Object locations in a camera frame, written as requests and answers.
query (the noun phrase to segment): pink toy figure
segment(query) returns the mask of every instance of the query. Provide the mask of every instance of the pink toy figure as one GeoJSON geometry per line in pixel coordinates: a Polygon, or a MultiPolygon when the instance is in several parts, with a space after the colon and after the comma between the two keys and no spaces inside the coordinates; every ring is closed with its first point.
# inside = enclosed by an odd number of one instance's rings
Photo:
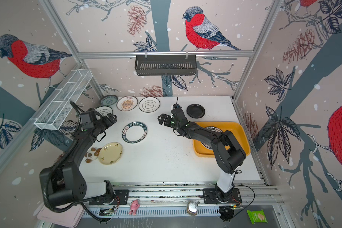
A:
{"type": "Polygon", "coordinates": [[[138,199],[133,200],[132,205],[131,205],[131,210],[129,211],[129,215],[136,215],[137,213],[137,209],[139,208],[139,203],[138,203],[138,199]]]}

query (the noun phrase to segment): white plate with logo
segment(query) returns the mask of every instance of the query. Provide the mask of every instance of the white plate with logo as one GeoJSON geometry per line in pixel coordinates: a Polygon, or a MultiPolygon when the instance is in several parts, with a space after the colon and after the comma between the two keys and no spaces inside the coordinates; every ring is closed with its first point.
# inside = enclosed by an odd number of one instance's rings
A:
{"type": "Polygon", "coordinates": [[[139,102],[142,112],[154,112],[160,107],[160,101],[155,97],[146,97],[139,102]]]}
{"type": "Polygon", "coordinates": [[[126,96],[119,99],[117,103],[117,108],[120,111],[129,111],[135,108],[138,104],[137,98],[133,96],[126,96]]]}

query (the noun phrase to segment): black wire basket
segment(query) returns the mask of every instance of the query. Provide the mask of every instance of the black wire basket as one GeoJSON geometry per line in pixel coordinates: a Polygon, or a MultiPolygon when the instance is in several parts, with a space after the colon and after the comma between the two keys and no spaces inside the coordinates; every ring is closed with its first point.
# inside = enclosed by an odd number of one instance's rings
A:
{"type": "Polygon", "coordinates": [[[137,75],[194,75],[196,55],[137,55],[137,75]]]}

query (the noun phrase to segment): yellow tray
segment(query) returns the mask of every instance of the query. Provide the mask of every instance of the yellow tray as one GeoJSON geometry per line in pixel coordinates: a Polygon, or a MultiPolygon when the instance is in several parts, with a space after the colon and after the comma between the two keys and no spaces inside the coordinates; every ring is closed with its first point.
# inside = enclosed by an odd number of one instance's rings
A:
{"type": "MultiPolygon", "coordinates": [[[[236,122],[221,122],[221,121],[203,121],[203,122],[196,122],[201,127],[217,127],[223,132],[225,131],[231,131],[234,136],[236,137],[237,141],[241,144],[244,152],[246,155],[250,155],[251,148],[249,147],[248,140],[246,133],[244,132],[242,126],[239,123],[236,122]]],[[[198,157],[204,157],[204,158],[214,158],[214,152],[213,150],[207,149],[203,144],[201,144],[200,141],[193,140],[194,143],[194,151],[198,157]]]]}

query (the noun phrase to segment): wire shelf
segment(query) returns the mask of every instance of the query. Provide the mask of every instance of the wire shelf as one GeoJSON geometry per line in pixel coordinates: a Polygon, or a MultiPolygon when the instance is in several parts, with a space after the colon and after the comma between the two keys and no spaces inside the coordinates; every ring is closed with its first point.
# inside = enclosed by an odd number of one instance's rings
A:
{"type": "Polygon", "coordinates": [[[68,82],[62,88],[56,89],[58,94],[34,122],[34,125],[39,129],[59,130],[71,111],[70,101],[77,102],[92,77],[90,70],[73,71],[68,82]]]}

